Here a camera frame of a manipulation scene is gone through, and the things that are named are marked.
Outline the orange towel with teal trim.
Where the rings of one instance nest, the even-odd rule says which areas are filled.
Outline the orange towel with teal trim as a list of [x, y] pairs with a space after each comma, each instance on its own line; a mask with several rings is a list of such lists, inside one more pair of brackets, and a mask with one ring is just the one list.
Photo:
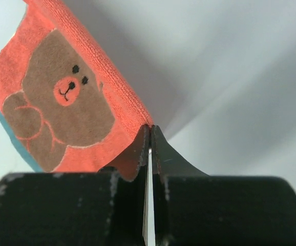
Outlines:
[[0, 52], [0, 112], [45, 172], [96, 172], [153, 124], [62, 1], [27, 1]]

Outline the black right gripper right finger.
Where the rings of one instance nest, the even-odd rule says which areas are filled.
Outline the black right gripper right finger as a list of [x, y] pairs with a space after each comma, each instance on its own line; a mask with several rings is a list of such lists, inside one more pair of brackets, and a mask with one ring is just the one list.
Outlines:
[[156, 245], [296, 245], [296, 193], [274, 176], [210, 176], [151, 128]]

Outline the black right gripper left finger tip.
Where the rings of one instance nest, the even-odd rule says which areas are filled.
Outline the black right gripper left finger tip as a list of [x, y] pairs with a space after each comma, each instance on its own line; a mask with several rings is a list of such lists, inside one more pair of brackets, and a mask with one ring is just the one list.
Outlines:
[[0, 180], [0, 245], [144, 245], [150, 129], [98, 172]]

